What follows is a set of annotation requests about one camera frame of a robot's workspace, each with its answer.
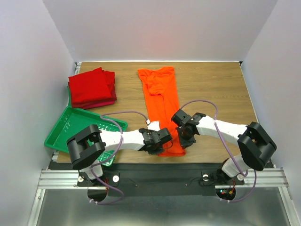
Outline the orange t shirt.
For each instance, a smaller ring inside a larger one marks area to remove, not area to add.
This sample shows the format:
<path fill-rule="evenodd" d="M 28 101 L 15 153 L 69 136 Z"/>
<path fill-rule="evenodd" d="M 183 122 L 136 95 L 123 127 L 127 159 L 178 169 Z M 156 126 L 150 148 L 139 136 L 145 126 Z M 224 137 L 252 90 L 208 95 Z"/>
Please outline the orange t shirt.
<path fill-rule="evenodd" d="M 158 70 L 138 69 L 138 76 L 143 83 L 149 119 L 159 121 L 160 127 L 167 128 L 172 136 L 172 141 L 163 145 L 164 152 L 159 156 L 184 156 L 186 152 L 180 145 L 177 125 L 171 121 L 172 116 L 180 109 L 175 69 L 173 67 L 163 67 Z"/>

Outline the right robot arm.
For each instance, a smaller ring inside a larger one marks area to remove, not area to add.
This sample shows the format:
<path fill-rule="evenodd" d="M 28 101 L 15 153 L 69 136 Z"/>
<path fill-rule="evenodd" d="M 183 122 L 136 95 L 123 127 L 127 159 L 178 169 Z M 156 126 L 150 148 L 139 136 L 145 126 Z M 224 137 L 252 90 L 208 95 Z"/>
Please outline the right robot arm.
<path fill-rule="evenodd" d="M 239 147 L 240 154 L 229 154 L 216 171 L 215 181 L 226 184 L 238 174 L 248 170 L 262 171 L 277 149 L 276 143 L 257 122 L 249 125 L 216 120 L 203 113 L 188 115 L 179 109 L 171 118 L 177 125 L 180 145 L 189 147 L 196 142 L 195 135 L 219 138 L 225 145 L 230 142 Z"/>

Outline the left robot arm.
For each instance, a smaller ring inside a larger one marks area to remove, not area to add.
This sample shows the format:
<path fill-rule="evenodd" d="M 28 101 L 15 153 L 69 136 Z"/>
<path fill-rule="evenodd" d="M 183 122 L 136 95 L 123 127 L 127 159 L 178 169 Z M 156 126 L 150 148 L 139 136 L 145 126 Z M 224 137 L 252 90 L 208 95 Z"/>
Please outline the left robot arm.
<path fill-rule="evenodd" d="M 71 165 L 73 170 L 82 170 L 88 180 L 95 186 L 104 182 L 102 164 L 98 157 L 114 150 L 109 157 L 114 157 L 119 150 L 131 149 L 145 151 L 158 155 L 164 151 L 163 145 L 172 141 L 172 136 L 167 128 L 148 126 L 130 132 L 100 130 L 92 124 L 67 140 Z"/>

